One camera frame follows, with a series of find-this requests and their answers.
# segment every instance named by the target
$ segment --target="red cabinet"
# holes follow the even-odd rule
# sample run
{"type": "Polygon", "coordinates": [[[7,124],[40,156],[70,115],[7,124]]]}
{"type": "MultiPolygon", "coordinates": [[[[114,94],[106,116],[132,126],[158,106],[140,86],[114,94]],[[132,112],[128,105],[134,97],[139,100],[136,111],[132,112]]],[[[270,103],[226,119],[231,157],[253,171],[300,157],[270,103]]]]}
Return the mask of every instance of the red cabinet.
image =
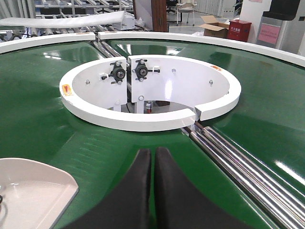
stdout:
{"type": "Polygon", "coordinates": [[[227,38],[231,40],[247,42],[250,28],[251,22],[232,20],[230,21],[230,27],[227,38]]]}

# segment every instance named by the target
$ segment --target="screw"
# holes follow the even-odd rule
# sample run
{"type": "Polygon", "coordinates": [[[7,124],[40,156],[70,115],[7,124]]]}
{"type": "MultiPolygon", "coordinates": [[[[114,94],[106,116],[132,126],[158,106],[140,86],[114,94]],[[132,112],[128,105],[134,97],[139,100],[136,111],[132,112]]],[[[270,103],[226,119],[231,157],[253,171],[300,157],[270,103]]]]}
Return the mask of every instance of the screw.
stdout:
{"type": "Polygon", "coordinates": [[[117,72],[116,76],[121,79],[125,76],[125,74],[124,72],[117,72]]]}
{"type": "Polygon", "coordinates": [[[141,69],[140,69],[140,75],[146,75],[146,74],[147,74],[146,69],[141,68],[141,69]]]}

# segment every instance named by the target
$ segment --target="white wall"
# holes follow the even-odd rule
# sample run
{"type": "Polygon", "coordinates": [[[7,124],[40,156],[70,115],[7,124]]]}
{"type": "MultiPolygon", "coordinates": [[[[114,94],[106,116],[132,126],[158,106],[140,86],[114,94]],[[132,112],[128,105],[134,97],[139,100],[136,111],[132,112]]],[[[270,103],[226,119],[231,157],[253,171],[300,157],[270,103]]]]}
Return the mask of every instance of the white wall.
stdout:
{"type": "Polygon", "coordinates": [[[262,3],[244,0],[240,20],[251,22],[248,42],[255,43],[256,36],[264,11],[269,11],[272,0],[262,0],[262,3]]]}

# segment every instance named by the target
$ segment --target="metal rail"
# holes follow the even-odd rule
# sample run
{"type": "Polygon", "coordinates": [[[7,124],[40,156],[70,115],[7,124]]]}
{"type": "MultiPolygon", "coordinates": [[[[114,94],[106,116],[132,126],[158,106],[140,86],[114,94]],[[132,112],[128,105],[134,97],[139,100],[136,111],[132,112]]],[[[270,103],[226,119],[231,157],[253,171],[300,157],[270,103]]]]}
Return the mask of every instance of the metal rail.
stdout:
{"type": "Polygon", "coordinates": [[[305,229],[304,204],[216,131],[205,127],[200,133],[191,131],[189,137],[277,223],[288,229],[305,229]]]}
{"type": "Polygon", "coordinates": [[[109,44],[106,42],[101,41],[100,42],[104,49],[106,49],[108,52],[110,52],[113,56],[122,56],[120,55],[114,48],[112,48],[109,44]]]}
{"type": "Polygon", "coordinates": [[[92,42],[93,46],[102,53],[102,55],[106,58],[114,57],[111,53],[103,48],[103,46],[97,42],[92,42]]]}

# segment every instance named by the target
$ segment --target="black cable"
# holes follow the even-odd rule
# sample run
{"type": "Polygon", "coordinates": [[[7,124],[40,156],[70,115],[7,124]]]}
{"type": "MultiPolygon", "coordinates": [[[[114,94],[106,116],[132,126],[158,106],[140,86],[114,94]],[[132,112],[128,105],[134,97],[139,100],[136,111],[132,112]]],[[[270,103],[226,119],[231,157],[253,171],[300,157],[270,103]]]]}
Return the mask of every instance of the black cable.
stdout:
{"type": "Polygon", "coordinates": [[[127,107],[128,112],[130,113],[130,110],[129,110],[129,108],[128,108],[128,105],[127,105],[127,104],[126,104],[126,107],[127,107]]]}

